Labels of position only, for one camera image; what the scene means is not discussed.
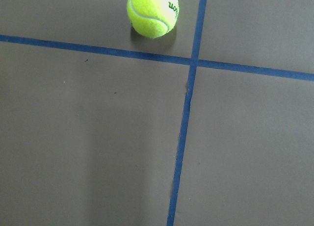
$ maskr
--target blue tape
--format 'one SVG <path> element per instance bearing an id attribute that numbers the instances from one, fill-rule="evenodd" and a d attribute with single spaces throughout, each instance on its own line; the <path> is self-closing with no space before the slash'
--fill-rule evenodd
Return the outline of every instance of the blue tape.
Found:
<path id="1" fill-rule="evenodd" d="M 262 67 L 254 67 L 254 66 L 246 66 L 246 65 L 222 63 L 222 62 L 214 62 L 214 61 L 206 61 L 206 60 L 199 60 L 198 66 L 206 67 L 206 68 L 222 69 L 222 70 L 228 70 L 228 71 L 243 72 L 243 73 L 271 75 L 271 76 L 291 78 L 291 79 L 314 81 L 314 74 L 311 74 L 311 73 L 301 73 L 301 72 L 279 70 L 279 69 L 273 69 L 273 68 L 262 68 Z"/>
<path id="2" fill-rule="evenodd" d="M 179 186 L 180 186 L 180 179 L 181 179 L 181 172 L 182 172 L 182 165 L 183 165 L 183 156 L 184 156 L 184 149 L 185 149 L 185 142 L 186 142 L 186 135 L 187 135 L 187 128 L 188 128 L 188 121 L 190 117 L 191 100 L 192 100 L 193 90 L 194 90 L 196 68 L 197 68 L 198 56 L 199 56 L 200 44 L 201 44 L 201 38 L 202 38 L 206 4 L 207 4 L 207 0 L 200 0 L 199 2 L 199 9 L 198 9 L 198 15 L 197 15 L 197 21 L 196 21 L 196 27 L 195 27 L 195 33 L 194 33 L 193 49 L 192 49 L 192 59 L 191 59 L 191 64 L 190 64 L 188 80 L 187 80 L 188 92 L 185 96 L 184 107 L 183 107 L 180 139 L 179 139 L 179 144 L 178 144 L 177 159 L 176 159 L 175 172 L 174 172 L 174 178 L 173 178 L 172 196 L 171 196 L 170 204 L 169 204 L 167 226 L 173 226 L 175 214 L 176 214 L 178 193 L 179 193 Z"/>
<path id="3" fill-rule="evenodd" d="M 191 61 L 191 59 L 184 58 L 184 57 L 168 56 L 168 55 L 154 54 L 154 53 L 135 52 L 135 51 L 129 51 L 129 50 L 118 50 L 118 49 L 112 49 L 112 48 L 79 45 L 79 44 L 64 43 L 64 42 L 57 42 L 57 41 L 44 41 L 44 40 L 37 40 L 37 39 L 17 37 L 17 36 L 0 35 L 0 41 L 31 45 L 31 46 L 57 48 L 57 49 L 62 49 L 62 50 L 74 50 L 74 51 L 80 51 L 80 52 L 106 54 L 106 55 L 120 56 L 120 57 L 126 57 L 126 58 L 137 58 L 137 59 L 152 60 L 152 61 L 158 61 L 158 62 L 175 63 L 175 64 L 182 64 L 182 65 L 190 65 L 190 61 Z"/>

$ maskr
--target yellow tennis ball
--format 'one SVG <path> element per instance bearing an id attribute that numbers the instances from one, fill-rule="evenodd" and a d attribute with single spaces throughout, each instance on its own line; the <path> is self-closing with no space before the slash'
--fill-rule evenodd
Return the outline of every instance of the yellow tennis ball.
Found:
<path id="1" fill-rule="evenodd" d="M 178 0 L 128 0 L 127 12 L 141 35 L 157 38 L 170 32 L 178 18 Z"/>

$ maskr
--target blue grout line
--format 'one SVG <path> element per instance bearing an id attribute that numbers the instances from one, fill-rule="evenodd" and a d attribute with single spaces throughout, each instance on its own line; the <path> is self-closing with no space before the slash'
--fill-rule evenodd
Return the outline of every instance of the blue grout line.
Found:
<path id="1" fill-rule="evenodd" d="M 44 41 L 44 40 L 17 37 L 17 36 L 0 35 L 0 41 L 31 45 L 31 46 L 56 48 L 56 49 L 62 49 L 62 50 L 74 50 L 74 51 L 80 51 L 80 52 L 106 54 L 106 55 L 113 55 L 113 56 L 120 56 L 120 57 L 127 57 L 127 58 L 145 59 L 145 60 L 152 60 L 152 61 L 158 61 L 158 62 L 176 63 L 176 64 L 182 64 L 182 65 L 190 65 L 190 61 L 191 61 L 191 59 L 189 58 L 183 58 L 183 57 L 177 57 L 177 56 L 136 52 L 136 51 L 130 51 L 130 50 L 118 50 L 118 49 L 112 49 L 112 48 L 87 46 L 87 45 L 64 43 L 64 42 L 57 42 L 57 41 Z"/>
<path id="2" fill-rule="evenodd" d="M 175 220 L 187 128 L 188 128 L 188 122 L 189 122 L 189 117 L 190 117 L 191 100 L 193 96 L 196 69 L 197 69 L 197 64 L 198 64 L 198 56 L 200 52 L 206 4 L 207 4 L 207 0 L 200 0 L 199 2 L 199 9 L 198 9 L 194 41 L 193 41 L 191 64 L 190 64 L 190 70 L 189 70 L 188 80 L 187 80 L 188 92 L 185 96 L 184 107 L 183 107 L 180 139 L 179 139 L 179 144 L 178 144 L 177 159 L 176 159 L 176 165 L 175 165 L 175 171 L 174 171 L 174 177 L 173 177 L 172 196 L 169 203 L 167 226 L 173 226 L 174 220 Z"/>
<path id="3" fill-rule="evenodd" d="M 254 67 L 254 66 L 246 66 L 246 65 L 222 63 L 222 62 L 214 62 L 214 61 L 206 61 L 206 60 L 199 60 L 198 66 L 206 67 L 206 68 L 222 69 L 222 70 L 228 70 L 228 71 L 236 71 L 236 72 L 253 73 L 253 74 L 260 74 L 260 75 L 270 75 L 270 76 L 277 76 L 277 77 L 284 77 L 284 78 L 314 81 L 314 74 L 311 74 L 311 73 L 301 73 L 301 72 L 279 70 L 279 69 L 273 69 L 273 68 Z"/>

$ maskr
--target gray tile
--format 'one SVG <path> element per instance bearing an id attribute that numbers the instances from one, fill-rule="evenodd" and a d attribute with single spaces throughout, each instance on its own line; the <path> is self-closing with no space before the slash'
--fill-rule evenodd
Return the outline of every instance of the gray tile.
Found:
<path id="1" fill-rule="evenodd" d="M 188 67 L 0 48 L 0 225 L 165 225 Z"/>
<path id="2" fill-rule="evenodd" d="M 200 58 L 314 73 L 314 0 L 208 0 Z"/>
<path id="3" fill-rule="evenodd" d="M 0 34 L 190 57 L 199 0 L 179 0 L 177 27 L 151 40 L 131 30 L 127 0 L 0 0 Z"/>
<path id="4" fill-rule="evenodd" d="M 199 68 L 176 226 L 312 226 L 314 83 Z"/>

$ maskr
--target vertical blue line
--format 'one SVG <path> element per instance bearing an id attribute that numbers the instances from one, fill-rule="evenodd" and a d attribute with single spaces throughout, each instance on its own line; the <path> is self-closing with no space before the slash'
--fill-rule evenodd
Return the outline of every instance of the vertical blue line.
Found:
<path id="1" fill-rule="evenodd" d="M 191 106 L 191 100 L 193 96 L 196 68 L 197 68 L 198 57 L 199 57 L 199 52 L 200 52 L 206 4 L 207 4 L 207 0 L 200 0 L 199 2 L 199 9 L 198 9 L 198 15 L 197 15 L 197 20 L 196 20 L 193 49 L 192 49 L 192 56 L 191 56 L 191 64 L 190 64 L 190 70 L 189 70 L 188 79 L 187 79 L 188 92 L 185 96 L 184 107 L 183 107 L 180 139 L 179 139 L 179 145 L 178 145 L 175 172 L 174 172 L 174 177 L 173 177 L 173 190 L 172 190 L 172 196 L 171 196 L 170 204 L 169 204 L 167 226 L 173 226 L 175 214 L 176 214 L 180 178 L 181 178 L 182 164 L 183 164 L 183 156 L 184 156 L 184 149 L 185 149 L 185 142 L 186 142 L 186 135 L 187 135 L 187 127 L 188 127 L 188 121 L 190 117 L 190 106 Z"/>

